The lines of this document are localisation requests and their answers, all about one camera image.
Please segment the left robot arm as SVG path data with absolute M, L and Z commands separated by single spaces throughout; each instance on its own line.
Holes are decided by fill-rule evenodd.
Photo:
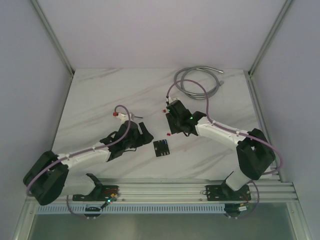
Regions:
M 109 187 L 90 173 L 89 168 L 119 158 L 124 152 L 147 145 L 153 139 L 143 122 L 126 120 L 119 130 L 90 148 L 67 154 L 48 150 L 23 178 L 26 193 L 41 206 L 63 196 L 72 196 L 75 201 L 108 202 Z

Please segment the red handled screwdriver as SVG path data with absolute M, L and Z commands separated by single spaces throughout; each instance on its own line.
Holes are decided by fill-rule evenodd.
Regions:
M 114 112 L 112 115 L 113 115 L 114 117 L 117 117 L 117 116 L 119 115 L 119 113 L 118 113 L 118 112 Z M 142 119 L 143 117 L 141 117 L 141 116 L 135 116 L 135 118 Z

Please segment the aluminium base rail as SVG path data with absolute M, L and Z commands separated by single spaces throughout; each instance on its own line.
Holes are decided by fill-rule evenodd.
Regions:
M 103 186 L 118 186 L 118 201 L 133 204 L 187 204 L 212 202 L 237 204 L 245 201 L 207 201 L 206 185 L 221 185 L 221 181 L 202 179 L 101 179 Z M 250 203 L 297 202 L 294 185 L 274 179 L 248 184 Z

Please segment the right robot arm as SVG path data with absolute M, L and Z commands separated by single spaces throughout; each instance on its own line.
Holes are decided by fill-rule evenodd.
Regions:
M 257 128 L 245 131 L 209 121 L 206 113 L 191 113 L 178 98 L 167 97 L 166 109 L 165 116 L 172 134 L 205 137 L 235 150 L 238 167 L 226 177 L 221 187 L 223 197 L 228 200 L 234 199 L 250 181 L 259 180 L 276 159 L 272 146 Z

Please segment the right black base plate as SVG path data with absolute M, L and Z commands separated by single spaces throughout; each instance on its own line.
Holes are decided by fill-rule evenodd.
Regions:
M 210 202 L 248 202 L 252 199 L 248 185 L 242 186 L 237 191 L 233 191 L 227 185 L 206 185 L 202 194 Z

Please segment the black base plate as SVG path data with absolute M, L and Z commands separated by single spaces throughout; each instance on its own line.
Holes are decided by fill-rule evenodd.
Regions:
M 75 202 L 104 202 L 111 198 L 112 194 L 117 194 L 119 191 L 118 185 L 102 185 L 96 186 L 90 193 L 75 194 L 72 200 Z
M 252 199 L 248 185 L 242 186 L 237 191 L 233 191 L 227 185 L 206 185 L 202 194 L 210 202 L 248 202 Z

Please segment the black fuse box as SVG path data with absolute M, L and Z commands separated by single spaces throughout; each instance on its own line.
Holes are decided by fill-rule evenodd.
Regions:
M 153 147 L 156 157 L 163 157 L 170 154 L 168 141 L 166 139 L 154 141 Z

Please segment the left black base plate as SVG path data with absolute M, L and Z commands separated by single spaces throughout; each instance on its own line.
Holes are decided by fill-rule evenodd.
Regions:
M 90 193 L 75 194 L 72 200 L 75 202 L 104 202 L 111 198 L 112 194 L 117 194 L 119 191 L 118 185 L 102 185 L 96 186 Z

